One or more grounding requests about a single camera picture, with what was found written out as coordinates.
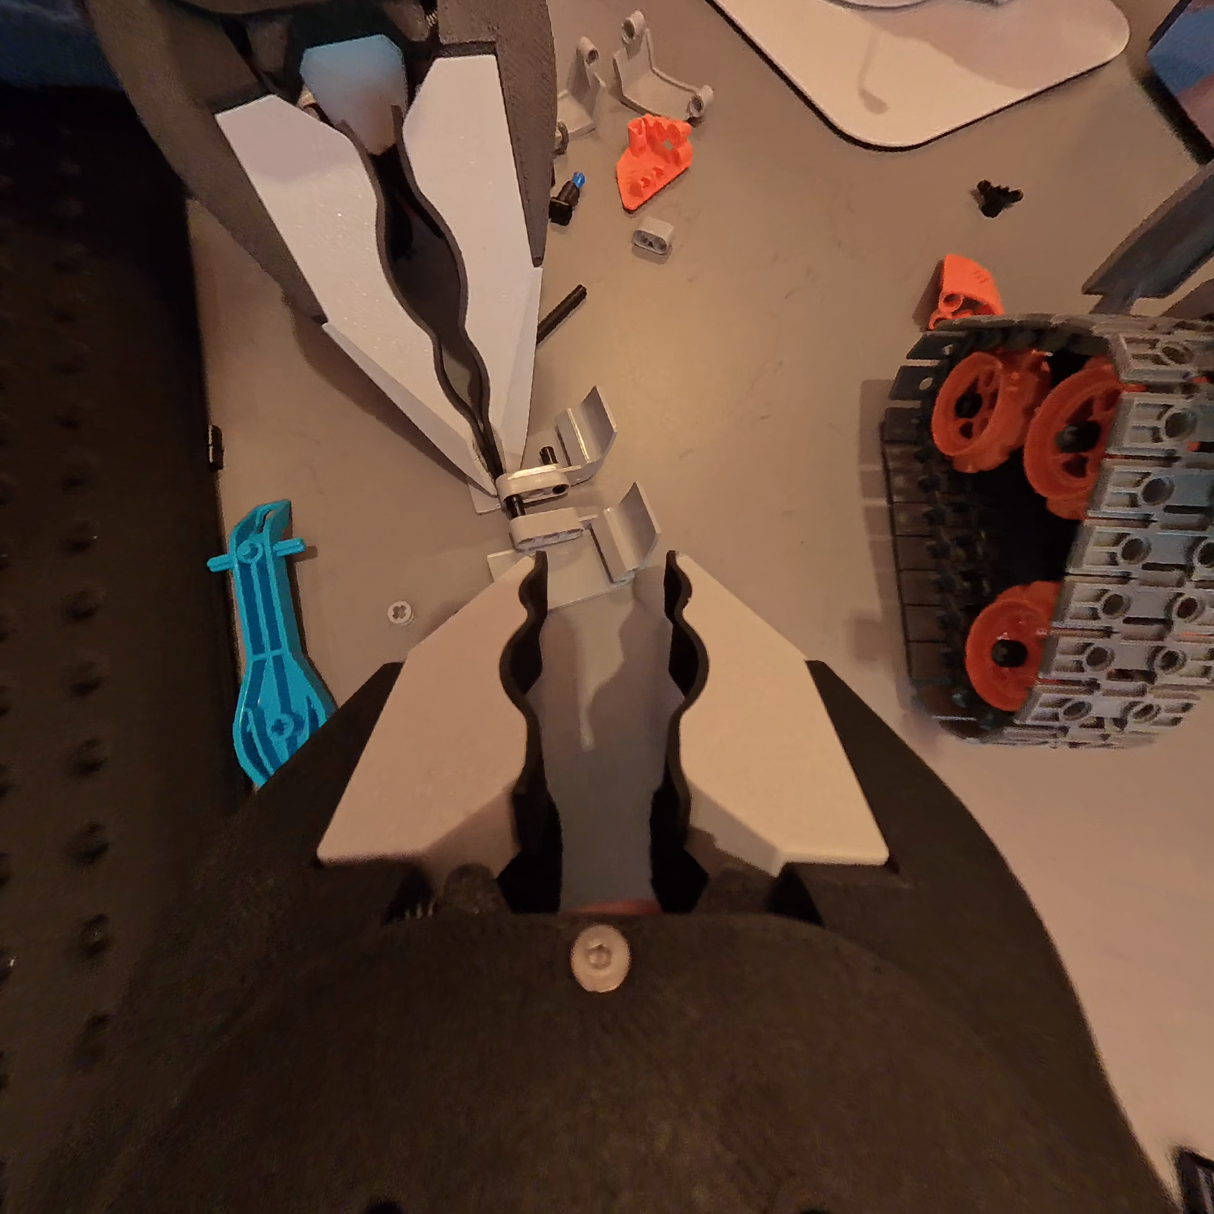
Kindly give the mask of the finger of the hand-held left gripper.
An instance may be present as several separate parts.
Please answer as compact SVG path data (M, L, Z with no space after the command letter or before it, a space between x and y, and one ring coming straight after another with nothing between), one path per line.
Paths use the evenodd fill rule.
M469 421L438 372L432 334L404 305L384 249L384 201L346 134L264 95L216 124L294 259L333 344L482 493Z
M542 269L529 247L521 187L494 55L433 61L403 117L403 152L453 252L458 325L478 357L479 402L507 473L523 464Z

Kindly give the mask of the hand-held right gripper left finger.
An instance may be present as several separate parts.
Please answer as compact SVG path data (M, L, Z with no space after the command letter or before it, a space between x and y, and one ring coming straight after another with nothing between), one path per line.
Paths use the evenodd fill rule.
M547 590L547 558L523 556L413 646L318 844L320 863L404 860L433 887L479 866L514 911L557 911L562 830L527 700Z

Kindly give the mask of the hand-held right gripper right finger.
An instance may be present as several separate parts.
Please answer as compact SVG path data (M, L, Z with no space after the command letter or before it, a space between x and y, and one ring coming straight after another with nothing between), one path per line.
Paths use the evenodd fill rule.
M693 846L771 879L789 866L880 870L887 841L809 659L688 555L662 607L679 692L651 799L651 889L688 913L709 880Z

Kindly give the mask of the teal separator tool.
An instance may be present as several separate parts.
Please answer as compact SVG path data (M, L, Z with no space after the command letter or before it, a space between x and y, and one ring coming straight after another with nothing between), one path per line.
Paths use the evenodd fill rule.
M232 718L240 768L263 786L331 718L335 702L306 653L287 558L306 549L289 536L292 503L255 506L208 559L229 577L242 656Z

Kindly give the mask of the grey curved panel assembly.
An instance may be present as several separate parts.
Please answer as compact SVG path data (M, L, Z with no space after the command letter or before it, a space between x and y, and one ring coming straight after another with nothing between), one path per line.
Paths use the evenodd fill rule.
M507 487L527 510L562 506L570 490L591 481L602 468L617 439L617 424L599 393L585 398L536 429L526 439L520 470L507 476Z
M550 506L508 523L510 548L487 556L500 583L524 556L546 555L547 606L560 609L630 584L657 551L660 528L636 481L614 506Z

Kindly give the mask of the person's left forearm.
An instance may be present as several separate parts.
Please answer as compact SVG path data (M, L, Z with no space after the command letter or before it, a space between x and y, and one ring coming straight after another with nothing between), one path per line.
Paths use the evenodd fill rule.
M82 2L2 2L1 82L117 87Z

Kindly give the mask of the orange ribbed panel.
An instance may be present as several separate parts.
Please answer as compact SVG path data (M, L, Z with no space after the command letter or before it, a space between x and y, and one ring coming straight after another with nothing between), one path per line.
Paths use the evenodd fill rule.
M615 165L625 213L636 213L690 166L690 132L685 120L653 114L637 116L627 124L627 146Z

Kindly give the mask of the long black axle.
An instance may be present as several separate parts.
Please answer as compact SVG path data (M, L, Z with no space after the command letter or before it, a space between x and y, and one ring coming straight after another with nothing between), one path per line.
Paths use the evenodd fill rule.
M536 344L539 345L547 340L585 301L586 286L583 283L576 283L566 296L560 298L557 304L555 304L555 306L540 318L536 327Z

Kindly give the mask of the black perforated chair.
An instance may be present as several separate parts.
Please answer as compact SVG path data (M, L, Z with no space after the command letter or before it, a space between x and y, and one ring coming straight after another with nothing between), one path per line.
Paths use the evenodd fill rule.
M2 1211L240 799L187 205L127 98L2 85Z

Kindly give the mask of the grey orange tracked toy robot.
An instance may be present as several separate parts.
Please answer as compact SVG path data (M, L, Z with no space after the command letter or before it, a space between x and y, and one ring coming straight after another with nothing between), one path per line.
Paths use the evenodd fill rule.
M1211 259L1211 185L1115 249L1091 312L940 318L891 382L906 669L956 737L1127 749L1211 697L1211 312L1130 312Z

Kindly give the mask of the orange wedge panel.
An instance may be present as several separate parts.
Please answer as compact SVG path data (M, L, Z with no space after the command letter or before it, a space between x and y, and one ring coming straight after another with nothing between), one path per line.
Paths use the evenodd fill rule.
M1004 305L990 270L962 254L946 253L939 265L938 295L927 330L1001 314Z

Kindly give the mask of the dark blue robot kit box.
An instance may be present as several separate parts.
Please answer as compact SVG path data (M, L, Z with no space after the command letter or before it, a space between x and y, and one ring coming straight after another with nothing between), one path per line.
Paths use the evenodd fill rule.
M1147 42L1147 74L1180 124L1212 146L1212 3L1176 3Z

